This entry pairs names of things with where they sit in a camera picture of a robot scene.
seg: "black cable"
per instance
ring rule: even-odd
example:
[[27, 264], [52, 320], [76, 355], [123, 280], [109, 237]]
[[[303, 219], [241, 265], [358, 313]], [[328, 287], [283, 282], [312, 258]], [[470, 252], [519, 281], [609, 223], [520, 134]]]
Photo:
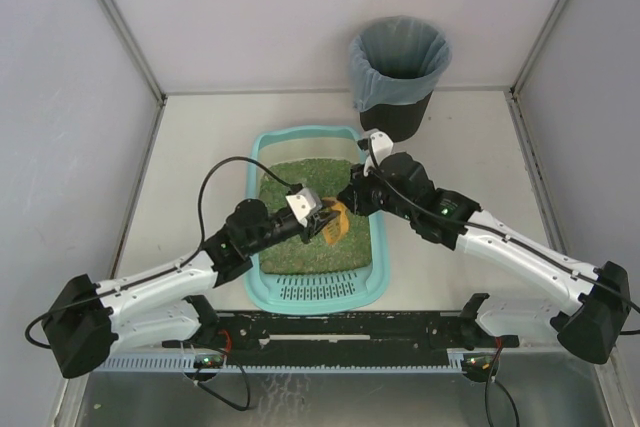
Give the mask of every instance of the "black cable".
[[209, 395], [215, 397], [216, 399], [224, 402], [229, 407], [231, 407], [232, 409], [235, 409], [235, 410], [237, 410], [239, 412], [245, 412], [245, 411], [247, 411], [247, 410], [249, 410], [251, 408], [251, 385], [249, 384], [249, 376], [247, 375], [247, 372], [244, 370], [244, 367], [242, 366], [242, 364], [240, 364], [240, 362], [237, 362], [236, 360], [234, 360], [233, 357], [231, 357], [231, 354], [229, 352], [225, 351], [225, 350], [217, 349], [215, 347], [209, 347], [209, 346], [206, 346], [206, 345], [195, 344], [193, 342], [189, 342], [189, 341], [186, 341], [186, 340], [183, 341], [183, 343], [191, 345], [192, 347], [201, 348], [201, 349], [207, 349], [207, 350], [213, 350], [214, 352], [218, 352], [219, 354], [224, 355], [227, 358], [227, 361], [231, 361], [231, 363], [233, 365], [238, 367], [238, 369], [240, 370], [240, 373], [242, 374], [242, 379], [244, 380], [245, 389], [247, 390], [247, 401], [246, 401], [246, 403], [244, 405], [236, 404], [235, 402], [227, 399], [226, 397], [223, 397], [222, 395], [220, 395], [216, 391], [214, 391], [211, 388], [209, 388], [207, 385], [205, 385], [204, 382], [199, 381], [196, 377], [198, 376], [200, 371], [204, 369], [204, 367], [200, 367], [198, 370], [196, 370], [196, 372], [194, 374], [194, 381], [195, 381], [196, 386], [198, 388], [204, 390], [207, 394], [209, 394]]
[[495, 427], [495, 424], [493, 423], [493, 418], [491, 417], [491, 407], [489, 406], [489, 386], [491, 384], [496, 384], [500, 388], [500, 390], [502, 390], [507, 395], [507, 398], [509, 399], [509, 403], [511, 404], [511, 408], [513, 409], [513, 414], [516, 418], [516, 427], [520, 427], [520, 414], [518, 413], [518, 408], [516, 407], [516, 403], [513, 400], [513, 397], [511, 397], [511, 394], [509, 393], [509, 391], [504, 385], [502, 385], [500, 382], [495, 380], [495, 377], [493, 375], [493, 369], [495, 368], [495, 365], [500, 360], [500, 355], [502, 354], [503, 349], [504, 349], [504, 344], [502, 343], [502, 341], [500, 341], [498, 350], [496, 350], [496, 353], [493, 355], [493, 359], [491, 359], [491, 364], [489, 365], [489, 375], [487, 376], [487, 381], [484, 384], [484, 409], [485, 409], [485, 413], [487, 414], [487, 422], [489, 423], [489, 426]]
[[[247, 162], [249, 164], [254, 164], [257, 167], [259, 167], [260, 169], [262, 169], [269, 177], [271, 177], [276, 182], [279, 182], [280, 184], [284, 185], [288, 189], [293, 189], [293, 185], [292, 184], [290, 184], [288, 182], [285, 182], [280, 177], [278, 177], [276, 174], [274, 174], [269, 168], [267, 168], [266, 166], [264, 166], [263, 164], [261, 164], [257, 160], [254, 160], [254, 159], [252, 159], [250, 157], [233, 156], [233, 157], [229, 157], [227, 159], [224, 159], [224, 160], [218, 162], [216, 165], [214, 165], [211, 168], [211, 170], [204, 177], [204, 180], [202, 181], [202, 184], [200, 185], [200, 191], [198, 192], [197, 209], [198, 209], [198, 225], [200, 226], [200, 243], [198, 244], [198, 247], [196, 248], [195, 252], [193, 252], [189, 257], [187, 257], [185, 260], [183, 260], [180, 263], [179, 266], [171, 267], [171, 268], [169, 268], [167, 270], [164, 270], [162, 272], [158, 272], [156, 274], [150, 275], [149, 277], [138, 279], [135, 282], [131, 282], [130, 284], [123, 285], [120, 288], [120, 290], [128, 290], [128, 289], [130, 289], [132, 287], [135, 287], [137, 285], [143, 284], [145, 282], [149, 282], [150, 280], [154, 280], [154, 279], [157, 279], [159, 277], [162, 277], [163, 275], [175, 272], [179, 268], [182, 268], [185, 265], [187, 265], [189, 262], [191, 262], [202, 251], [202, 246], [203, 246], [203, 244], [205, 242], [204, 218], [203, 218], [203, 215], [202, 215], [202, 199], [204, 197], [204, 190], [207, 187], [207, 183], [209, 182], [209, 179], [211, 178], [211, 176], [213, 176], [213, 174], [215, 174], [216, 171], [220, 167], [222, 167], [223, 165], [228, 164], [230, 162], [236, 162], [236, 161], [243, 161], [243, 162]], [[49, 311], [45, 312], [44, 314], [40, 314], [38, 317], [33, 319], [27, 325], [27, 328], [24, 331], [25, 339], [27, 339], [27, 342], [29, 342], [31, 345], [34, 345], [36, 347], [40, 347], [41, 349], [51, 349], [50, 345], [47, 345], [45, 343], [42, 343], [42, 342], [39, 342], [39, 341], [35, 340], [33, 338], [33, 336], [31, 335], [31, 330], [35, 327], [35, 325], [38, 322], [42, 322], [46, 318], [50, 317], [52, 314], [55, 314], [55, 313], [58, 313], [58, 312], [62, 312], [62, 311], [67, 310], [67, 309], [71, 309], [71, 308], [77, 307], [79, 305], [87, 304], [89, 302], [92, 302], [94, 300], [100, 299], [102, 297], [106, 297], [107, 295], [111, 295], [113, 293], [115, 293], [114, 290], [111, 290], [111, 291], [108, 291], [108, 292], [103, 292], [103, 293], [101, 293], [99, 295], [93, 295], [93, 296], [88, 297], [86, 299], [82, 299], [82, 300], [79, 300], [77, 302], [72, 302], [70, 304], [63, 305], [63, 306], [58, 307], [56, 309], [49, 310]]]
[[[424, 207], [416, 204], [411, 199], [409, 199], [407, 196], [402, 194], [402, 192], [398, 191], [398, 189], [396, 189], [391, 184], [391, 182], [389, 182], [389, 180], [387, 180], [387, 178], [384, 176], [382, 170], [380, 169], [380, 166], [378, 165], [378, 161], [376, 160], [375, 154], [373, 152], [373, 148], [372, 148], [372, 145], [371, 145], [371, 138], [369, 138], [369, 155], [371, 156], [371, 161], [373, 162], [373, 167], [374, 167], [373, 172], [376, 175], [376, 177], [378, 179], [380, 179], [387, 186], [387, 188], [389, 190], [391, 190], [396, 196], [398, 196], [401, 200], [403, 200], [405, 203], [410, 205], [412, 208], [414, 208], [415, 210], [417, 210], [421, 214], [424, 214], [424, 215], [426, 215], [428, 217], [431, 217], [432, 219], [435, 219], [435, 220], [437, 220], [439, 222], [446, 222], [446, 223], [450, 223], [450, 224], [453, 224], [453, 225], [460, 225], [462, 227], [471, 227], [471, 228], [483, 230], [485, 232], [490, 232], [490, 233], [498, 236], [502, 240], [505, 240], [505, 241], [507, 240], [507, 234], [505, 234], [504, 232], [501, 232], [498, 229], [495, 229], [495, 228], [490, 227], [488, 225], [482, 225], [482, 224], [478, 224], [478, 223], [475, 223], [475, 222], [466, 222], [466, 221], [462, 221], [462, 220], [449, 219], [447, 217], [443, 217], [441, 215], [434, 214], [433, 212], [428, 211]], [[591, 279], [591, 278], [589, 278], [589, 277], [587, 277], [587, 276], [585, 276], [585, 275], [583, 275], [581, 273], [577, 273], [577, 275], [575, 275], [571, 268], [569, 268], [569, 267], [567, 267], [565, 265], [562, 265], [561, 263], [559, 263], [556, 260], [552, 259], [548, 255], [544, 254], [543, 252], [540, 252], [536, 248], [531, 247], [530, 245], [526, 244], [525, 242], [522, 242], [519, 239], [516, 239], [516, 238], [513, 238], [513, 237], [509, 237], [508, 238], [508, 242], [519, 246], [520, 248], [522, 248], [522, 249], [526, 250], [527, 252], [535, 255], [536, 257], [544, 260], [545, 262], [553, 265], [554, 267], [556, 267], [557, 269], [561, 270], [562, 272], [571, 275], [572, 277], [575, 277], [575, 278], [580, 279], [580, 280], [584, 280], [585, 282], [588, 282], [588, 283], [590, 283], [590, 284], [592, 284], [594, 286], [600, 287], [603, 290], [606, 290], [607, 292], [611, 293], [616, 298], [618, 298], [620, 301], [622, 301], [623, 303], [627, 304], [629, 307], [631, 307], [633, 310], [635, 310], [638, 314], [640, 314], [640, 306], [638, 306], [631, 299], [626, 298], [624, 295], [622, 295], [617, 290], [609, 287], [608, 285], [606, 285], [606, 284], [604, 284], [602, 282], [599, 282], [597, 280]], [[638, 329], [638, 330], [623, 330], [622, 332], [620, 332], [620, 335], [640, 335], [640, 329]]]

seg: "white wall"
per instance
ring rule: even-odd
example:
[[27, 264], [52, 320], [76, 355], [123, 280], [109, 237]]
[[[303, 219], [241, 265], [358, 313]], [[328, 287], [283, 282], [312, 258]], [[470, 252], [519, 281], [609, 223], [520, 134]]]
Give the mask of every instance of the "white wall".
[[96, 0], [0, 11], [0, 424], [37, 427], [61, 377], [24, 327], [108, 275], [156, 107]]
[[[522, 93], [571, 253], [640, 300], [640, 3], [572, 0]], [[640, 327], [631, 314], [627, 327]], [[640, 339], [621, 338], [640, 392]]]
[[454, 48], [443, 86], [510, 86], [554, 0], [117, 0], [167, 92], [347, 87], [371, 19], [409, 14]]

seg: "gray wall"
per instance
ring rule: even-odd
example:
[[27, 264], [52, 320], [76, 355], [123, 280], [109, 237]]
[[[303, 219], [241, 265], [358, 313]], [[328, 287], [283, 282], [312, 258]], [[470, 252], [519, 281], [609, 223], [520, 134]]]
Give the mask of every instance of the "gray wall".
[[95, 0], [0, 11], [0, 423], [37, 427], [61, 377], [25, 324], [108, 275], [156, 107]]
[[[640, 0], [572, 0], [521, 100], [571, 253], [624, 266], [638, 302]], [[640, 338], [619, 345], [640, 379]]]

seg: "yellow scoop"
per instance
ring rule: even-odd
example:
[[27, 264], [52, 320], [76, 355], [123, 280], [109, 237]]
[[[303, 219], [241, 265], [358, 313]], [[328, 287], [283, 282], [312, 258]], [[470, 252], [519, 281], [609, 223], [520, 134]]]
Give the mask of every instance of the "yellow scoop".
[[349, 232], [347, 207], [342, 202], [338, 202], [335, 197], [326, 197], [322, 200], [329, 204], [329, 208], [331, 210], [338, 212], [338, 216], [329, 222], [324, 229], [322, 229], [324, 240], [327, 244], [334, 245], [347, 235], [347, 232]]

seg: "gray floor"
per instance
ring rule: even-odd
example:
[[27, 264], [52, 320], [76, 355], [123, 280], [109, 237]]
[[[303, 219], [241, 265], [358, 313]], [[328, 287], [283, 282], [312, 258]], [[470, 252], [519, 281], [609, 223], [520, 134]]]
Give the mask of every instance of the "gray floor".
[[[500, 380], [522, 426], [609, 426], [593, 367], [568, 354], [504, 354]], [[239, 375], [211, 387], [242, 403]], [[249, 412], [235, 412], [176, 374], [92, 374], [79, 426], [487, 426], [483, 386], [460, 374], [251, 375]], [[496, 427], [514, 426], [498, 389]]]

